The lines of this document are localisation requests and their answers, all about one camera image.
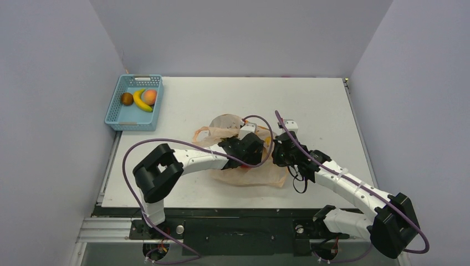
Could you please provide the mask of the translucent orange plastic bag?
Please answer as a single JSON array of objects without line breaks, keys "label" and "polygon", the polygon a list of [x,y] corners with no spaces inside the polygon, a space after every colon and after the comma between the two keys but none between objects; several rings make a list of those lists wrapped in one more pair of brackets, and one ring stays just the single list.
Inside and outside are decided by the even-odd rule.
[{"label": "translucent orange plastic bag", "polygon": [[[208,126],[203,126],[196,130],[192,143],[199,147],[209,147],[220,141],[237,136],[240,128],[244,125],[242,118],[233,114],[223,114],[212,120]],[[269,159],[260,167],[239,168],[227,170],[210,170],[209,176],[214,180],[232,186],[273,186],[283,187],[288,175],[285,167],[278,167],[272,162],[270,148],[271,136],[269,129],[265,126],[256,126],[255,134],[263,140],[262,157],[269,156]]]}]

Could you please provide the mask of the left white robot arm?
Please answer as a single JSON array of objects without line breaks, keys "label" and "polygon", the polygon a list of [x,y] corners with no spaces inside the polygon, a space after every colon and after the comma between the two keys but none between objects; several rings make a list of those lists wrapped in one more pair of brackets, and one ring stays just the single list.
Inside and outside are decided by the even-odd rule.
[{"label": "left white robot arm", "polygon": [[207,148],[172,149],[163,140],[133,169],[143,201],[144,232],[159,238],[165,231],[164,198],[181,176],[205,171],[254,166],[262,162],[264,141],[254,133],[230,137]]}]

